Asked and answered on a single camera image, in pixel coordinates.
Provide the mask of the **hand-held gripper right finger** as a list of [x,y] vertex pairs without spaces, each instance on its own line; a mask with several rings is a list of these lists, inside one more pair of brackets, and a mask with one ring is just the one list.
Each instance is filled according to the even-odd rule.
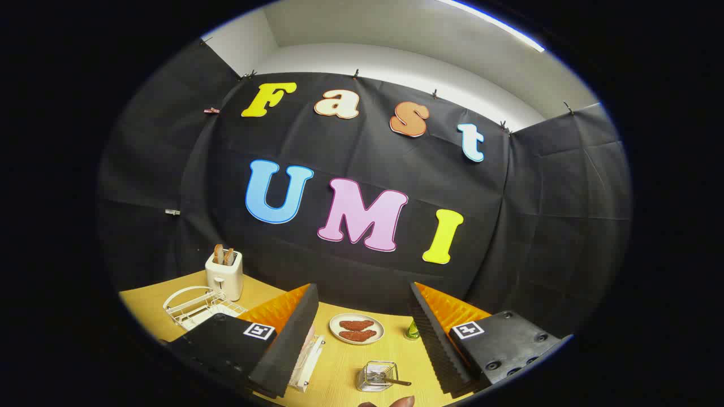
[[450,396],[504,386],[571,340],[516,311],[489,314],[417,282],[410,290],[411,316],[441,390]]

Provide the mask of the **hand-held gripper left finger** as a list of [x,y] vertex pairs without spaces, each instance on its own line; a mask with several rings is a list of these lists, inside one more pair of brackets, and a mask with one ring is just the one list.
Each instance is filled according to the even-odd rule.
[[318,310],[309,283],[237,317],[213,314],[166,344],[176,358],[236,392],[285,395]]

